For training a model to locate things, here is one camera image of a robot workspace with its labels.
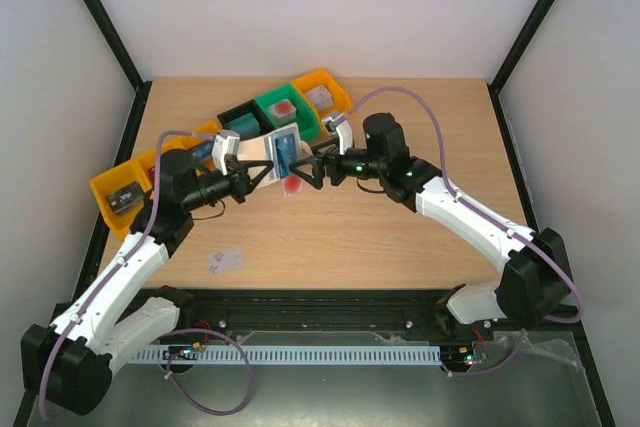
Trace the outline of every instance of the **gray floor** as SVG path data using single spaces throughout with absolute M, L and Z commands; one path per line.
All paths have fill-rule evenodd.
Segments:
M 257 388 L 251 403 L 226 418 L 211 417 L 191 407 L 163 379 L 158 366 L 127 366 L 90 415 L 67 413 L 46 425 L 599 425 L 584 371 L 567 362 L 575 360 L 571 338 L 561 335 L 570 342 L 548 343 L 549 334 L 530 334 L 534 344 L 543 342 L 539 348 L 525 350 L 496 373 L 467 379 L 447 378 L 437 367 L 256 367 Z M 251 340 L 272 344 L 277 339 L 282 338 L 276 335 Z M 494 344 L 491 357 L 499 359 L 506 348 Z M 182 379 L 198 401 L 221 410 L 233 407 L 242 398 L 245 382 L 244 367 L 239 366 L 196 366 Z M 45 425 L 38 417 L 34 412 L 31 426 Z

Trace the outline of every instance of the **perforated metal strip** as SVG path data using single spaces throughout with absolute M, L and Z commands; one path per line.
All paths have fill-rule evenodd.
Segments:
M 439 347 L 288 347 L 243 346 L 254 365 L 440 365 Z M 150 345 L 138 352 L 130 364 L 158 364 L 169 357 L 165 345 Z M 208 346 L 202 353 L 176 359 L 175 364 L 242 364 L 232 346 Z

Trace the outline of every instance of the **wooden tabletop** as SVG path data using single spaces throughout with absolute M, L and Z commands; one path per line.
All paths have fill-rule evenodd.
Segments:
M 155 146 L 169 129 L 197 127 L 216 114 L 290 79 L 158 78 L 134 149 Z M 382 86 L 399 85 L 424 97 L 438 117 L 449 175 L 469 195 L 524 224 L 522 207 L 484 80 L 337 79 L 354 103 Z M 436 136 L 428 116 L 410 97 L 385 93 L 351 119 L 356 146 L 362 120 L 391 112 L 403 126 L 412 155 L 438 164 Z M 365 185 L 377 188 L 373 182 Z M 214 213 L 205 207 L 194 213 Z M 103 266 L 119 240 L 111 234 Z M 241 247 L 245 265 L 212 274 L 208 256 Z M 325 182 L 285 197 L 280 183 L 257 190 L 241 205 L 227 201 L 221 218 L 197 221 L 169 263 L 147 287 L 225 289 L 426 289 L 498 278 L 478 251 L 435 221 L 410 212 L 384 195 L 361 192 L 354 179 L 340 187 Z

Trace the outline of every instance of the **red circle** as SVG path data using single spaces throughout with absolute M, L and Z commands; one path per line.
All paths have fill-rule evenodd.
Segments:
M 284 115 L 292 112 L 291 104 L 286 100 L 281 100 L 276 104 L 275 110 L 278 114 Z
M 284 191 L 286 194 L 295 194 L 302 187 L 302 179 L 297 175 L 290 175 L 282 181 L 284 185 Z

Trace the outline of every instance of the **teal container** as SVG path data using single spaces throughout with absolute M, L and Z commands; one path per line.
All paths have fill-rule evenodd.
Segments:
M 266 94 L 256 97 L 256 103 L 269 118 L 269 121 L 277 128 L 278 124 L 273 120 L 273 117 L 271 117 L 267 109 L 270 105 L 285 99 L 290 100 L 297 110 L 296 118 L 293 122 L 298 124 L 300 138 L 302 140 L 312 140 L 320 135 L 320 124 L 318 123 L 316 114 L 293 85 L 285 84 L 271 92 L 267 92 Z

